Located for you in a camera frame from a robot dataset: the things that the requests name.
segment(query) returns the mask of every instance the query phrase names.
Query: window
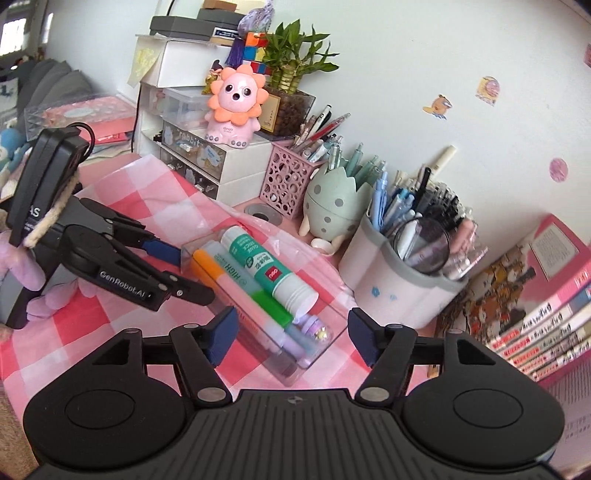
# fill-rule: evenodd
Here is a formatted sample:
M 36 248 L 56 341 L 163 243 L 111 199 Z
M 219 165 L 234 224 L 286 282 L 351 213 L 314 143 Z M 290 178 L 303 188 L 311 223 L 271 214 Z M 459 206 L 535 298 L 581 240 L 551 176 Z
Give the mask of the window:
M 26 18 L 19 18 L 4 24 L 0 39 L 0 56 L 22 49 L 22 44 L 25 41 L 26 23 Z
M 43 26 L 43 36 L 41 37 L 41 44 L 45 45 L 49 42 L 49 30 L 51 28 L 51 22 L 53 20 L 53 13 L 47 15 L 45 25 Z

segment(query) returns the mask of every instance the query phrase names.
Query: screw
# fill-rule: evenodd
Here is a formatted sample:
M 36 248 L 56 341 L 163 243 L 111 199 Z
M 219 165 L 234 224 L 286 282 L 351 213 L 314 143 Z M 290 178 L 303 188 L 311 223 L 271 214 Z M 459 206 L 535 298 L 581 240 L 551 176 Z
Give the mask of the screw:
M 372 403 L 380 403 L 388 399 L 390 393 L 388 390 L 380 387 L 364 388 L 359 394 L 361 398 Z
M 199 400 L 213 403 L 217 401 L 222 401 L 224 398 L 226 398 L 226 392 L 224 392 L 221 388 L 218 387 L 202 388 L 201 390 L 199 390 L 199 392 L 197 392 L 197 398 Z

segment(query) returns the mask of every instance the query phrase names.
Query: duck sticker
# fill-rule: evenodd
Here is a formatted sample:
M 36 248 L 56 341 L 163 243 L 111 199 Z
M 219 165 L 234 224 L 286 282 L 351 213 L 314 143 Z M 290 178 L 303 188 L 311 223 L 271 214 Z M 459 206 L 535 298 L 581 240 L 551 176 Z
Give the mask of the duck sticker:
M 443 118 L 447 120 L 445 113 L 452 107 L 451 102 L 445 98 L 443 95 L 440 95 L 435 99 L 435 101 L 431 104 L 431 106 L 424 106 L 423 110 L 427 113 L 435 115 L 437 118 Z
M 491 106 L 495 106 L 496 100 L 499 97 L 501 87 L 499 82 L 494 77 L 483 77 L 478 84 L 476 97 Z

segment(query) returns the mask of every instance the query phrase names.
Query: black cable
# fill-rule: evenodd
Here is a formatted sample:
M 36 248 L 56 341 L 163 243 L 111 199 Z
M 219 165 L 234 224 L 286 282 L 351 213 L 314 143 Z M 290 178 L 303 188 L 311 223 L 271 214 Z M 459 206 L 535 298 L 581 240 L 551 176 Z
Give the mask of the black cable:
M 172 0 L 170 2 L 170 5 L 168 6 L 168 11 L 166 12 L 166 16 L 170 15 L 170 11 L 173 9 L 173 5 L 174 5 L 174 0 Z
M 134 152 L 134 142 L 135 142 L 135 130 L 138 128 L 138 118 L 139 118 L 139 98 L 142 95 L 142 84 L 139 84 L 139 92 L 138 92 L 138 102 L 135 105 L 135 121 L 134 121 L 134 130 L 131 132 L 131 153 Z
M 92 128 L 90 127 L 90 125 L 84 123 L 84 122 L 74 122 L 70 125 L 68 125 L 66 128 L 68 127 L 78 127 L 81 128 L 82 130 L 86 130 L 88 132 L 88 134 L 90 135 L 90 145 L 88 146 L 88 148 L 86 149 L 86 153 L 84 154 L 84 156 L 82 157 L 82 160 L 80 160 L 80 163 L 84 162 L 88 157 L 90 157 L 90 154 L 92 153 L 92 151 L 94 150 L 95 147 L 95 143 L 96 143 L 96 137 L 95 137 L 95 133 L 92 130 Z

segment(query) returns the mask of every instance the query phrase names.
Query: table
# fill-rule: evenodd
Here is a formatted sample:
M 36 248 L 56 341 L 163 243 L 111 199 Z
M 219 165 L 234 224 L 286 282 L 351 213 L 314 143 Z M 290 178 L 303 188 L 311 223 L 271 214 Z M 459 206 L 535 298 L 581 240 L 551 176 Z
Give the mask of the table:
M 355 306 L 336 269 L 318 252 L 267 222 L 213 202 L 152 155 L 106 176 L 79 195 L 137 218 L 148 230 L 177 246 L 241 223 L 256 232 L 260 243 L 304 277 L 334 309 L 346 316 Z M 156 260 L 152 263 L 161 270 L 170 268 Z M 25 406 L 39 390 L 122 329 L 138 327 L 144 336 L 166 335 L 185 323 L 206 323 L 211 316 L 205 307 L 174 298 L 158 312 L 149 312 L 103 290 L 91 299 L 78 293 L 52 319 L 29 324 L 0 345 L 1 378 L 22 420 Z M 242 388 L 285 388 L 238 342 L 217 372 L 234 396 Z M 367 372 L 345 331 L 293 388 L 348 388 L 354 393 Z M 176 387 L 168 366 L 150 367 L 148 373 Z M 416 368 L 411 386 L 425 379 L 426 368 Z

